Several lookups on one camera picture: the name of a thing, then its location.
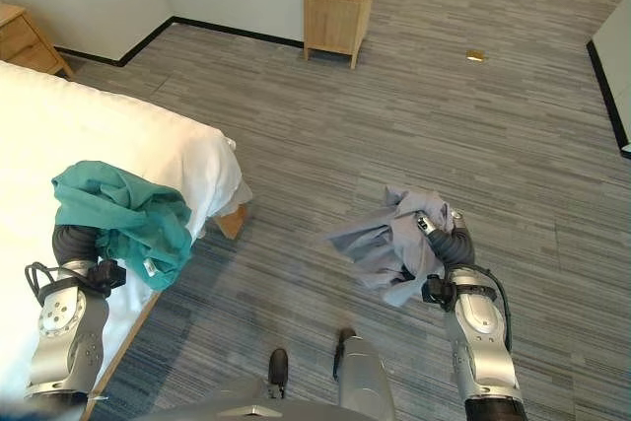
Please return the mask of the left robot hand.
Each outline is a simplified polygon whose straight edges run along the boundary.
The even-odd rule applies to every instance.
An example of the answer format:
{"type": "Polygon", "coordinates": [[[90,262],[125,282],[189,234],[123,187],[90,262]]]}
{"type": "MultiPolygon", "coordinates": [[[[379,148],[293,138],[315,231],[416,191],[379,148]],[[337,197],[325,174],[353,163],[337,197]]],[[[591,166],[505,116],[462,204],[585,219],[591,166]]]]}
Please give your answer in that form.
{"type": "Polygon", "coordinates": [[[97,262],[104,257],[100,245],[102,230],[76,225],[55,225],[52,233],[52,250],[59,265],[71,261],[97,262]]]}

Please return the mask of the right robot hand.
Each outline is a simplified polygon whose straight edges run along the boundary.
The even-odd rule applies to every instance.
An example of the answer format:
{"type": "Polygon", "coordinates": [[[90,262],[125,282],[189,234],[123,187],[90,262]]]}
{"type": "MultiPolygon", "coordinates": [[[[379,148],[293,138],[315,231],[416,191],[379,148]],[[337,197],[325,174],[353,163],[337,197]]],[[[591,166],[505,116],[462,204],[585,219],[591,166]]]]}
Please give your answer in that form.
{"type": "Polygon", "coordinates": [[[475,251],[472,238],[460,210],[452,210],[454,227],[450,233],[439,229],[424,212],[416,213],[416,223],[436,257],[446,266],[473,265],[475,251]]]}

